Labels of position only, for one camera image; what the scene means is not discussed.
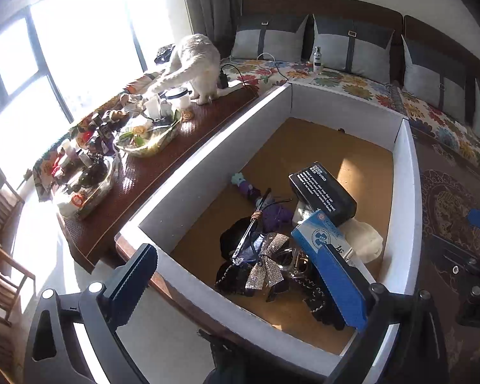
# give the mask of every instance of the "silver bow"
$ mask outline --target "silver bow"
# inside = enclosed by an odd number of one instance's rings
[[[279,265],[272,260],[271,256],[281,248],[289,237],[283,234],[271,232],[265,238],[260,249],[260,261],[254,265],[249,273],[249,278],[245,284],[246,289],[261,290],[267,278],[269,287],[274,286],[283,280],[283,275]]]

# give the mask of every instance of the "wooden headboard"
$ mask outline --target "wooden headboard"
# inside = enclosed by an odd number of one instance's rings
[[[377,24],[395,30],[390,52],[391,80],[402,82],[404,62],[403,17],[399,12],[359,0],[243,0],[242,14],[254,13],[288,13],[288,14],[320,14],[329,17],[341,17]],[[302,55],[305,59],[311,56],[314,40],[313,16],[308,19]]]
[[[466,122],[472,124],[475,114],[475,78],[480,80],[480,59],[451,37],[421,20],[405,16],[404,25],[405,37],[441,52],[466,66]]]

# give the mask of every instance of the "cat tail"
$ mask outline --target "cat tail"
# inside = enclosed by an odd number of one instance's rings
[[[153,87],[157,92],[165,91],[166,89],[176,88],[199,75],[202,70],[202,64],[206,62],[204,58],[196,58],[192,63],[178,69],[172,74],[162,76]]]

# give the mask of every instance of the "jar lid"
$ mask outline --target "jar lid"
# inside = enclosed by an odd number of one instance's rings
[[[92,117],[91,117],[91,122],[94,121],[94,123],[99,127],[101,124],[103,124],[103,120],[101,119],[101,115],[99,112],[95,112]]]
[[[183,95],[188,94],[188,89],[184,86],[180,86],[179,88],[169,89],[165,93],[165,99],[173,100],[175,98],[181,98]]]

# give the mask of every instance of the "small figurine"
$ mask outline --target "small figurine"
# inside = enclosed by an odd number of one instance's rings
[[[261,201],[261,192],[247,182],[243,174],[234,174],[231,178],[231,183],[238,186],[240,193],[254,206],[258,206]],[[264,206],[261,210],[263,211],[262,221],[265,232],[277,231],[281,225],[289,224],[292,221],[293,212],[284,206],[279,205],[279,203],[276,203],[270,194],[265,200]]]

